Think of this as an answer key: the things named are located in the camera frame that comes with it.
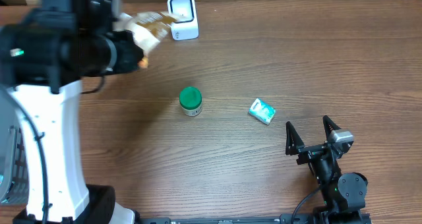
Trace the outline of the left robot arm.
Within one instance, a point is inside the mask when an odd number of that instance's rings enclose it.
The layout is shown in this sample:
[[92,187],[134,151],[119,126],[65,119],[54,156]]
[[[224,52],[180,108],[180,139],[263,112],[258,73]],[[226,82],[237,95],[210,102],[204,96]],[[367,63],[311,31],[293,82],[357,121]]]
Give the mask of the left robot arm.
[[1,28],[1,91],[15,107],[25,156],[11,172],[28,177],[15,223],[140,221],[111,186],[86,184],[78,112],[84,77],[134,72],[143,58],[129,30],[116,30],[121,0],[42,0]]

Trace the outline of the green lid jar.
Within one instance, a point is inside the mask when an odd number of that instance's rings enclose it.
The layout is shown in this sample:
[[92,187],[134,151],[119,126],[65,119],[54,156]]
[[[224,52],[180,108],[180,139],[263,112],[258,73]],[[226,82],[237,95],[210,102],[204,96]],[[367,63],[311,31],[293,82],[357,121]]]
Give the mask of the green lid jar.
[[202,111],[202,94],[192,86],[183,88],[179,94],[179,103],[187,116],[197,116]]

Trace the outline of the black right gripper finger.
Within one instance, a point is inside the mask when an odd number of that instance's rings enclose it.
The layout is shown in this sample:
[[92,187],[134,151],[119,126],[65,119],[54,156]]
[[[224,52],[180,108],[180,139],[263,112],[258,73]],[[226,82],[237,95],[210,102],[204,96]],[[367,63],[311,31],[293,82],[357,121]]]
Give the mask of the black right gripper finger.
[[286,136],[286,155],[297,155],[305,144],[290,121],[286,123]]
[[323,116],[322,120],[326,138],[337,139],[337,131],[340,130],[340,127],[328,115]]

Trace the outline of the beige pouch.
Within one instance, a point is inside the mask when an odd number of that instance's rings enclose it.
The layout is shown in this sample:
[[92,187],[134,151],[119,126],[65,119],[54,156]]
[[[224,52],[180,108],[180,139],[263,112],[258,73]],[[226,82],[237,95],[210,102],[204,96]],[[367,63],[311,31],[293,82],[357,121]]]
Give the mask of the beige pouch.
[[148,54],[169,34],[173,24],[186,20],[188,20],[186,16],[165,11],[148,11],[134,16],[121,13],[117,22],[113,24],[113,29],[132,33],[135,45],[143,51],[138,66],[147,69]]

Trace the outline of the teal tissue pack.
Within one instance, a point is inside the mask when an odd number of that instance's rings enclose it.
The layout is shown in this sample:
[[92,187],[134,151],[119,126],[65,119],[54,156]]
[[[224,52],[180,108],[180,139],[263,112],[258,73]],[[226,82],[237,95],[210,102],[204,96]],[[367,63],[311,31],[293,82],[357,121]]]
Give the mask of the teal tissue pack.
[[276,114],[276,110],[266,102],[256,98],[251,104],[248,114],[252,115],[260,122],[269,125]]

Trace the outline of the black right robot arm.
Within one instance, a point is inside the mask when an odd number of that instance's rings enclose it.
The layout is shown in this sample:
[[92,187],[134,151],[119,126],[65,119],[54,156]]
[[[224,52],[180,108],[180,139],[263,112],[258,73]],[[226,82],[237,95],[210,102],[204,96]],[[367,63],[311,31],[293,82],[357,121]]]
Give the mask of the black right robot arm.
[[[366,206],[367,178],[361,173],[342,173],[338,160],[354,143],[354,135],[340,128],[325,115],[322,118],[326,140],[306,146],[291,122],[286,123],[286,155],[296,155],[299,165],[308,165],[318,187],[298,203],[292,214],[282,214],[282,223],[371,224]],[[321,193],[324,205],[312,213],[299,213],[302,205],[316,193]]]

